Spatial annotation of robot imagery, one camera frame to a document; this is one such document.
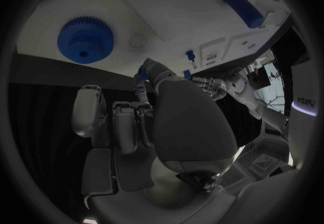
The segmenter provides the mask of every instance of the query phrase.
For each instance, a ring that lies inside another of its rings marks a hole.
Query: blue part
[[[61,54],[80,64],[94,63],[109,56],[113,34],[102,21],[78,17],[66,23],[57,39]]]
[[[147,75],[146,70],[143,69],[142,67],[140,67],[138,70],[137,79],[140,81],[145,81],[145,80],[148,80],[148,78],[149,78],[149,76]]]
[[[192,62],[194,62],[194,59],[195,59],[195,55],[193,53],[192,50],[189,50],[186,52],[186,55],[188,56],[188,59],[191,60]]]
[[[246,25],[258,28],[262,25],[264,18],[262,14],[248,0],[224,0],[242,18]]]
[[[190,71],[189,70],[184,71],[184,76],[185,76],[186,79],[189,80],[191,78]]]

